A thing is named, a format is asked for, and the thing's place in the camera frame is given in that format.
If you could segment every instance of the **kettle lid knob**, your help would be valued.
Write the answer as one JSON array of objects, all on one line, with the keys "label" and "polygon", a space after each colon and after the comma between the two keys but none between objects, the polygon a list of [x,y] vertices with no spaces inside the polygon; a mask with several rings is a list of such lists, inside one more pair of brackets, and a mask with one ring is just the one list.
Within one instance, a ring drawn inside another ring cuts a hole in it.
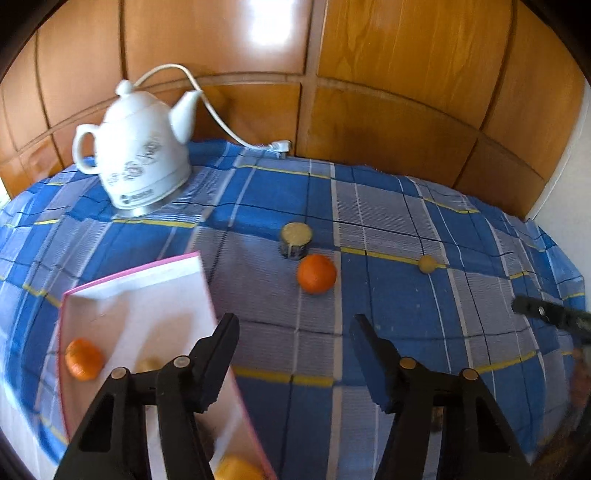
[{"label": "kettle lid knob", "polygon": [[117,84],[117,88],[115,89],[115,93],[120,97],[129,95],[131,92],[134,91],[134,84],[129,80],[121,80]]}]

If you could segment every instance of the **kettle logo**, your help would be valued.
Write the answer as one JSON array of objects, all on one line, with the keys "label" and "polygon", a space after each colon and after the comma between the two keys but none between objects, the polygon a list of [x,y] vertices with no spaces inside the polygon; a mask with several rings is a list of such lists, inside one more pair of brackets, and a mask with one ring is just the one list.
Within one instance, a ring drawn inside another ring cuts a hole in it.
[{"label": "kettle logo", "polygon": [[119,197],[119,200],[123,205],[129,205],[132,202],[137,202],[138,200],[142,200],[146,197],[150,197],[153,194],[152,189],[144,190],[143,192],[136,193],[135,195],[122,195]]}]

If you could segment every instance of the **kettle spout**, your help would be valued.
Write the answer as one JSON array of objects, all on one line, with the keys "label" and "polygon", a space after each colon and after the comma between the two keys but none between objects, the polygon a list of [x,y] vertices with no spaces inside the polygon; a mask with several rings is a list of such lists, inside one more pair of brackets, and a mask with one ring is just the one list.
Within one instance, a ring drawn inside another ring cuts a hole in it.
[{"label": "kettle spout", "polygon": [[193,135],[195,128],[195,110],[197,101],[201,97],[201,90],[192,90],[185,92],[177,104],[168,114],[170,126],[173,129],[174,136],[183,145],[187,143]]}]

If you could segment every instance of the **yellow stripe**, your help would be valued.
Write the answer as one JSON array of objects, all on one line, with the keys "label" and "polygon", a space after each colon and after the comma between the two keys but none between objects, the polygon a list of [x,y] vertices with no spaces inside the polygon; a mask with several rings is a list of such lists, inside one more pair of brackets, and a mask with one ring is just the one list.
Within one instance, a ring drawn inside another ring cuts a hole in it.
[{"label": "yellow stripe", "polygon": [[51,433],[53,434],[53,436],[54,436],[56,439],[58,439],[58,440],[59,440],[60,442],[62,442],[64,445],[68,445],[68,439],[67,439],[66,437],[64,437],[64,436],[61,434],[61,432],[60,432],[60,431],[59,431],[57,428],[55,428],[55,427],[54,427],[54,426],[51,424],[51,422],[50,422],[50,421],[49,421],[47,418],[45,418],[45,417],[44,417],[44,416],[42,416],[42,415],[39,415],[39,419],[41,420],[41,423],[42,423],[43,425],[45,425],[45,426],[46,426],[46,427],[47,427],[47,428],[48,428],[48,429],[51,431]]},{"label": "yellow stripe", "polygon": [[179,222],[177,220],[150,220],[147,218],[141,220],[125,220],[122,218],[116,218],[113,220],[113,223],[143,223],[144,225],[159,225],[159,226],[175,226],[178,228],[193,228],[199,224],[199,222]]},{"label": "yellow stripe", "polygon": [[59,221],[60,221],[59,218],[58,219],[55,219],[55,220],[44,220],[42,222],[35,222],[34,225],[45,225],[47,223],[57,223]]},{"label": "yellow stripe", "polygon": [[523,356],[518,356],[517,358],[514,358],[512,360],[506,360],[504,362],[497,362],[492,365],[484,365],[482,367],[476,368],[475,370],[480,374],[483,374],[486,372],[492,372],[494,370],[500,370],[502,368],[507,368],[512,365],[517,365],[517,364],[520,364],[521,362],[525,362],[525,361],[529,360],[530,358],[535,357],[536,354],[537,354],[536,351],[532,350],[531,352],[526,353]]},{"label": "yellow stripe", "polygon": [[446,208],[446,209],[448,209],[448,210],[453,210],[454,212],[457,212],[457,213],[480,213],[480,210],[476,210],[476,209],[474,209],[474,208],[471,208],[471,209],[469,209],[469,210],[457,210],[457,209],[455,209],[455,208],[448,207],[447,205],[444,205],[444,204],[442,204],[442,203],[436,202],[435,200],[426,199],[426,198],[423,198],[423,200],[425,200],[425,202],[431,202],[431,203],[434,203],[434,204],[435,204],[435,205],[437,205],[438,207],[443,207],[443,208]]},{"label": "yellow stripe", "polygon": [[528,272],[514,273],[513,275],[509,275],[509,279],[515,280],[516,278],[523,277],[524,275],[529,275],[529,273]]},{"label": "yellow stripe", "polygon": [[294,375],[294,385],[304,387],[330,388],[335,381],[330,377],[317,377],[314,375]]},{"label": "yellow stripe", "polygon": [[[257,368],[247,367],[232,367],[234,374],[238,377],[256,378],[257,380],[264,380],[266,382],[288,384],[292,380],[290,374],[283,372],[269,372],[267,370],[259,370]],[[330,377],[321,377],[319,375],[294,375],[294,385],[302,385],[305,387],[322,387],[330,388],[335,381]]]},{"label": "yellow stripe", "polygon": [[238,165],[236,168],[254,168],[255,170],[276,171],[277,173],[291,173],[292,175],[305,175],[305,176],[309,175],[310,177],[316,177],[317,179],[330,180],[330,177],[327,177],[326,175],[319,175],[317,173],[308,173],[306,171],[282,170],[280,168],[260,167],[259,165]]},{"label": "yellow stripe", "polygon": [[282,372],[269,372],[266,370],[257,370],[255,368],[232,367],[234,374],[239,377],[256,378],[273,383],[289,383],[291,375]]},{"label": "yellow stripe", "polygon": [[584,291],[580,291],[579,293],[573,293],[572,295],[567,295],[563,300],[573,299],[575,297],[582,297],[585,295]]},{"label": "yellow stripe", "polygon": [[[349,248],[349,247],[341,247],[340,249],[341,252],[347,253],[347,254],[354,254],[354,255],[365,255],[365,250],[361,250],[359,248]],[[375,258],[383,258],[384,260],[394,260],[396,262],[403,262],[403,263],[408,263],[411,265],[418,265],[418,260],[414,259],[414,258],[408,258],[408,257],[398,257],[396,255],[388,255],[388,254],[383,254],[380,252],[371,252],[368,251],[367,255],[369,257],[375,257]],[[438,263],[436,265],[437,268],[447,268],[447,265]]]},{"label": "yellow stripe", "polygon": [[37,291],[33,287],[31,287],[29,284],[25,283],[22,285],[22,289],[26,290],[34,297],[43,297],[44,296],[46,298],[46,300],[49,303],[51,303],[54,307],[57,307],[57,308],[61,307],[61,302],[57,298],[55,298],[53,295],[48,293],[47,290],[45,290],[44,288],[42,288],[40,291]]}]

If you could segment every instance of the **kettle base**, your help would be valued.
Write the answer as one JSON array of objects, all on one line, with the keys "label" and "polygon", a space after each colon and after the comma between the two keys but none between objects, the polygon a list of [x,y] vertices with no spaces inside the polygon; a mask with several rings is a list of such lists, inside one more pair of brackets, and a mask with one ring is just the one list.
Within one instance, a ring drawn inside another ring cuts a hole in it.
[{"label": "kettle base", "polygon": [[170,192],[166,197],[157,200],[154,203],[150,203],[149,205],[143,205],[141,207],[132,208],[129,210],[123,210],[121,208],[113,207],[115,211],[115,215],[120,218],[137,218],[142,217],[144,215],[149,215],[150,213],[155,212],[159,208],[162,208],[167,203],[173,202],[176,198],[181,195],[182,192],[187,188],[189,185],[189,179],[181,184],[178,188]]}]

